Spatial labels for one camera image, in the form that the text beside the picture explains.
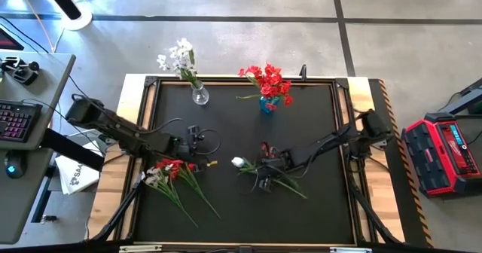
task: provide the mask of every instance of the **glass vase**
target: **glass vase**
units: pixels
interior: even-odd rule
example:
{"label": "glass vase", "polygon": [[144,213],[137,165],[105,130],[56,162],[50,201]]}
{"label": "glass vase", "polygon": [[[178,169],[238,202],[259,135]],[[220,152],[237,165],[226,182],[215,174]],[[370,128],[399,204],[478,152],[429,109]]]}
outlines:
{"label": "glass vase", "polygon": [[274,105],[277,107],[277,105],[279,104],[279,97],[274,97],[274,98],[271,98],[271,99],[267,99],[265,97],[261,97],[259,98],[259,106],[261,107],[261,110],[264,111],[266,114],[269,114],[271,113],[272,111],[274,111],[274,109],[272,108],[269,108],[267,105]]}
{"label": "glass vase", "polygon": [[193,100],[197,105],[205,105],[209,101],[209,92],[204,88],[202,81],[191,84],[193,89]]}

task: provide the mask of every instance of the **desk leg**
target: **desk leg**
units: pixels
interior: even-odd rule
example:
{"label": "desk leg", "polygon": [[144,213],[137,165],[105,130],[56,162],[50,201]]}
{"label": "desk leg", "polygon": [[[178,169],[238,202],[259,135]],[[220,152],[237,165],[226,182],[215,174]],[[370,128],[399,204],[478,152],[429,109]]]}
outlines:
{"label": "desk leg", "polygon": [[83,163],[85,166],[89,166],[97,171],[102,169],[104,163],[104,157],[93,153],[51,129],[45,131],[41,146],[43,148],[51,148],[61,155]]}

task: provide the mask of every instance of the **white paper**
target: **white paper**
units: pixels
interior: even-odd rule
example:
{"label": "white paper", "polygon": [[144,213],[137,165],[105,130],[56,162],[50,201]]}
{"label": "white paper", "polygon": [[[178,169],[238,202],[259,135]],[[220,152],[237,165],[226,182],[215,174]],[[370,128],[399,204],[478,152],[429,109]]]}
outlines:
{"label": "white paper", "polygon": [[[97,148],[97,143],[94,141],[84,145],[84,148],[93,153],[102,156],[102,153]],[[100,173],[88,166],[85,166],[77,161],[74,161],[65,156],[59,156],[55,159],[60,173],[60,182],[62,184],[62,192],[64,194],[73,194],[82,191],[91,184],[98,182]]]}

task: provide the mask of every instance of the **blue vase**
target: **blue vase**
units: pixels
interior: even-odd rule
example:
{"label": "blue vase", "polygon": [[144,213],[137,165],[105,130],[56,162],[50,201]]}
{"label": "blue vase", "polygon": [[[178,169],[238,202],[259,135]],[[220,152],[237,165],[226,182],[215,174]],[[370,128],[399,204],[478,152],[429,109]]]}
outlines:
{"label": "blue vase", "polygon": [[279,104],[279,101],[280,101],[279,97],[266,99],[265,97],[262,96],[261,98],[259,98],[259,107],[261,107],[261,110],[263,110],[266,114],[269,114],[273,110],[269,109],[267,107],[267,104],[272,104],[272,105],[277,106]]}

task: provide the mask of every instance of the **concrete floor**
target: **concrete floor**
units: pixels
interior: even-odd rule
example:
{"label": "concrete floor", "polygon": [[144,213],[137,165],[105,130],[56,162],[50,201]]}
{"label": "concrete floor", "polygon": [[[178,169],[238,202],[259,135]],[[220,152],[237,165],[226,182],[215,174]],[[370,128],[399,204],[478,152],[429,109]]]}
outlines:
{"label": "concrete floor", "polygon": [[[283,67],[287,75],[297,74],[301,64],[306,63],[310,75],[347,76],[350,70],[356,76],[381,78],[386,82],[400,128],[427,111],[439,109],[452,93],[476,81],[482,67],[482,29],[480,22],[470,21],[482,18],[482,0],[341,0],[345,18],[381,20],[377,24],[347,23],[344,38],[350,51],[340,43],[344,34],[337,23],[270,23],[266,18],[257,18],[257,22],[234,22],[230,18],[209,22],[204,17],[336,18],[340,14],[334,0],[75,1],[89,6],[97,15],[201,16],[189,22],[168,17],[150,21],[144,17],[134,19],[138,21],[104,17],[81,31],[65,31],[57,52],[77,56],[72,77],[87,94],[112,109],[117,107],[124,75],[159,72],[157,55],[180,37],[188,38],[195,46],[200,73],[234,74],[241,67],[268,60]],[[58,12],[48,0],[31,2],[40,14]],[[0,13],[30,12],[23,0],[0,0]],[[435,21],[381,24],[387,19]],[[12,22],[48,47],[36,20]],[[60,22],[43,23],[55,41],[62,31]],[[348,53],[352,68],[345,63]],[[61,99],[64,111],[70,106],[70,95],[76,92],[69,82]],[[63,133],[75,132],[68,124],[63,125]],[[24,236],[18,245],[81,240],[92,205],[93,195],[88,194],[56,195],[47,208],[57,209],[64,224],[28,224],[25,232],[36,232],[38,228],[55,231],[44,231],[39,239]],[[437,247],[480,251],[482,197],[447,202],[420,198]]]}

